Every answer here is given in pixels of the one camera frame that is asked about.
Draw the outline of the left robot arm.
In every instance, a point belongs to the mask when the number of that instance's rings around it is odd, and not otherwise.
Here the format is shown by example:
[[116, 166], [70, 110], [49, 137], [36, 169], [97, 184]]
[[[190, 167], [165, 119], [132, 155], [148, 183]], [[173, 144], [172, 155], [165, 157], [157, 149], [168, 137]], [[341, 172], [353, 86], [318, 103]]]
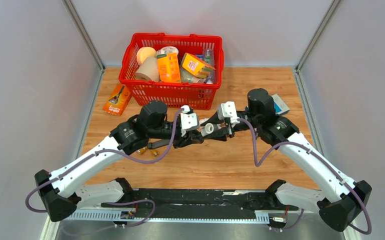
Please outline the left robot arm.
[[[34, 175], [36, 187], [24, 200], [26, 208], [34, 213], [46, 213], [51, 221], [59, 222], [79, 209], [103, 203], [130, 206], [134, 195], [123, 178], [98, 185], [85, 185], [85, 182], [119, 160], [153, 164], [162, 160], [171, 147], [202, 142], [200, 121], [192, 108], [182, 106], [172, 121], [167, 120], [167, 111], [165, 103], [152, 100], [76, 160], [51, 172], [38, 171]], [[164, 141], [165, 152], [154, 160], [133, 157], [150, 139]]]

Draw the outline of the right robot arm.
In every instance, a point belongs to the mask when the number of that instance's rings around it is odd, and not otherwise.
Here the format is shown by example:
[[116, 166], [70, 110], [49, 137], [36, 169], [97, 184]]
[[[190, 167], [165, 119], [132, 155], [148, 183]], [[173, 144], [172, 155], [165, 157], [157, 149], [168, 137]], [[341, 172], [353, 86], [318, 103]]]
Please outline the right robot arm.
[[355, 181], [330, 163], [295, 124], [276, 113], [274, 99], [265, 89], [250, 90], [247, 102], [243, 111], [237, 110], [232, 101], [219, 105], [216, 113], [201, 123], [205, 137], [227, 138], [249, 130], [253, 142], [262, 139], [271, 151], [277, 150], [293, 160], [318, 186], [314, 190], [277, 180], [265, 196], [266, 204], [275, 210], [286, 205], [317, 213], [338, 232], [352, 227], [354, 219], [364, 214], [367, 230], [362, 233], [371, 234], [366, 206], [372, 187], [364, 180]]

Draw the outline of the white plastic pipe fitting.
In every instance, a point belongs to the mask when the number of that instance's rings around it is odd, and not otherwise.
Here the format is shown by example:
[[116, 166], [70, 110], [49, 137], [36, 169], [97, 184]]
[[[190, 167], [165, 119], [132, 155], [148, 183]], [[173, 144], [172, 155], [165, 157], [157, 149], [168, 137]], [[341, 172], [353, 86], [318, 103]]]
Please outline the white plastic pipe fitting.
[[199, 129], [200, 129], [201, 135], [205, 137], [206, 135], [209, 135], [215, 132], [216, 130], [218, 130], [219, 127], [217, 124], [214, 124], [214, 123], [206, 123], [204, 126], [200, 126]]

